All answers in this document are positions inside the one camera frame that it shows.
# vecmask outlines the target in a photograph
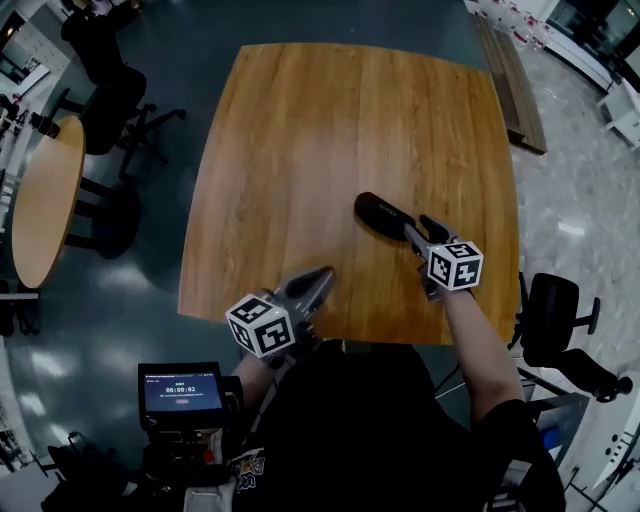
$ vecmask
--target wooden bench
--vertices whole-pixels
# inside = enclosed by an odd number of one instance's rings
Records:
[[[509,142],[543,155],[547,142],[529,79],[511,38],[475,16],[489,70],[498,93]]]

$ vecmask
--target forearm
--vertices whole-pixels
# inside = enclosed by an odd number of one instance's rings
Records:
[[[440,289],[460,368],[471,396],[474,421],[496,405],[524,400],[515,363],[475,299],[465,291]]]
[[[233,375],[240,377],[244,406],[250,408],[264,399],[273,381],[275,370],[269,368],[253,354],[247,353],[233,370]]]

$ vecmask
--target black t-shirt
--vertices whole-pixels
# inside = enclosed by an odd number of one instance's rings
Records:
[[[232,465],[234,511],[564,510],[525,403],[500,404],[469,432],[410,346],[346,356],[325,343],[287,372]]]

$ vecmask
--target screen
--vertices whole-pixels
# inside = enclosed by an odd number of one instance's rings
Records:
[[[145,375],[144,399],[148,412],[189,412],[221,409],[213,373]]]

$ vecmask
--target black cup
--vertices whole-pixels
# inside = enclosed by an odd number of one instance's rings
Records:
[[[52,139],[55,139],[60,133],[60,127],[53,122],[53,119],[50,117],[43,117],[35,112],[31,114],[29,124],[34,130],[39,131],[43,135],[48,135]]]

